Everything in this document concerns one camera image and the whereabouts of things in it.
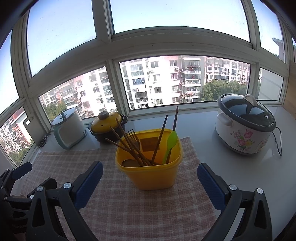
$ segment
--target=green spoon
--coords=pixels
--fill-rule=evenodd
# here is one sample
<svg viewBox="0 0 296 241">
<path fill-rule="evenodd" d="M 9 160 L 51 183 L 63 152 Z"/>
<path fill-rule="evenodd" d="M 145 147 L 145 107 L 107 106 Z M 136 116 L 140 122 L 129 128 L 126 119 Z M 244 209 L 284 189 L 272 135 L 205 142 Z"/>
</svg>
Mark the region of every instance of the green spoon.
<svg viewBox="0 0 296 241">
<path fill-rule="evenodd" d="M 166 159 L 168 158 L 168 153 L 177 144 L 177 141 L 178 141 L 177 133 L 176 133 L 176 131 L 172 131 L 172 133 L 168 136 L 167 151 L 166 151 L 165 156 L 163 158 L 163 164 L 166 163 Z"/>
</svg>

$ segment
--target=rice cooker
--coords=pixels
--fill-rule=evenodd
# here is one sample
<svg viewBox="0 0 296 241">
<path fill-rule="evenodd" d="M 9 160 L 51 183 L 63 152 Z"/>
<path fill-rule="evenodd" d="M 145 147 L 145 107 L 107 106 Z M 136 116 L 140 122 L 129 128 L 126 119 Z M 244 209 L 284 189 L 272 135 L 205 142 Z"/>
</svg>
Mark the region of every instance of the rice cooker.
<svg viewBox="0 0 296 241">
<path fill-rule="evenodd" d="M 276 127 L 272 113 L 250 94 L 224 94 L 217 103 L 215 128 L 219 137 L 238 153 L 260 152 Z"/>
<path fill-rule="evenodd" d="M 64 149 L 70 149 L 87 134 L 76 108 L 61 111 L 61 114 L 52 121 L 52 126 L 57 143 Z"/>
</svg>

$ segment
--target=screw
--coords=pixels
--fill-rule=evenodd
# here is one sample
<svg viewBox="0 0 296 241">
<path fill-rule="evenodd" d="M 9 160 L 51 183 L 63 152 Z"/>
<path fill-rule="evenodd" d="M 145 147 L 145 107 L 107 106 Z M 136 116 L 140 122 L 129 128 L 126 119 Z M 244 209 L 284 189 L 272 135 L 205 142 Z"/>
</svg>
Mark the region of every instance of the screw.
<svg viewBox="0 0 296 241">
<path fill-rule="evenodd" d="M 262 194 L 263 193 L 263 190 L 261 188 L 257 188 L 257 192 Z"/>
<path fill-rule="evenodd" d="M 229 185 L 229 188 L 233 191 L 237 190 L 237 186 L 235 186 L 234 184 Z"/>
<path fill-rule="evenodd" d="M 42 186 L 39 186 L 39 187 L 36 188 L 36 191 L 37 192 L 41 192 L 42 190 L 43 190 L 43 187 Z"/>
<path fill-rule="evenodd" d="M 70 188 L 71 187 L 71 183 L 65 183 L 64 184 L 64 188 Z"/>
</svg>

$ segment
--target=checkered cloth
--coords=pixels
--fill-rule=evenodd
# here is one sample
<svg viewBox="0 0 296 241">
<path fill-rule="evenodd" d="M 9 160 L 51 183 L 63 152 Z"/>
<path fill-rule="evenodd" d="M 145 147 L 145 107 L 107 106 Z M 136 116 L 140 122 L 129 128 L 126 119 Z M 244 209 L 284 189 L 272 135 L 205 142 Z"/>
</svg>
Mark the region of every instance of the checkered cloth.
<svg viewBox="0 0 296 241">
<path fill-rule="evenodd" d="M 115 166 L 116 148 L 107 150 L 42 152 L 27 175 L 21 194 L 27 195 L 48 177 L 57 187 L 73 182 L 93 161 L 101 161 L 103 176 L 87 206 L 80 213 L 98 240 L 201 240 L 214 224 L 213 205 L 199 182 L 200 163 L 189 137 L 181 139 L 184 150 L 173 187 L 138 190 Z M 57 207 L 69 240 L 75 240 Z"/>
</svg>

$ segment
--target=black clay pot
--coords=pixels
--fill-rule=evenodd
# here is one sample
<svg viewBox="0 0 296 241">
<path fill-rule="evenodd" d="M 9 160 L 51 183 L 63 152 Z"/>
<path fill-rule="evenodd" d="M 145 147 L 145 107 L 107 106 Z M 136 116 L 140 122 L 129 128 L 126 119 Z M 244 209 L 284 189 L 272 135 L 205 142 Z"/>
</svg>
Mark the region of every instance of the black clay pot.
<svg viewBox="0 0 296 241">
<path fill-rule="evenodd" d="M 128 117 L 125 116 L 125 115 L 122 115 L 120 114 L 121 117 L 122 117 L 122 122 L 120 123 L 120 125 L 122 126 L 122 128 L 125 130 L 126 127 L 125 127 L 125 124 L 127 123 L 128 121 Z M 105 138 L 108 138 L 109 140 L 111 141 L 118 141 L 118 138 L 116 137 L 116 135 L 110 130 L 108 132 L 104 132 L 104 133 L 94 133 L 92 132 L 91 130 L 91 123 L 89 123 L 89 125 L 87 126 L 87 128 L 89 129 L 90 133 L 97 139 L 98 142 L 102 142 L 102 143 L 109 143 L 105 140 Z M 123 137 L 123 134 L 120 130 L 120 128 L 117 126 L 116 128 L 114 128 L 114 130 L 116 131 L 116 133 L 120 136 L 120 137 Z"/>
</svg>

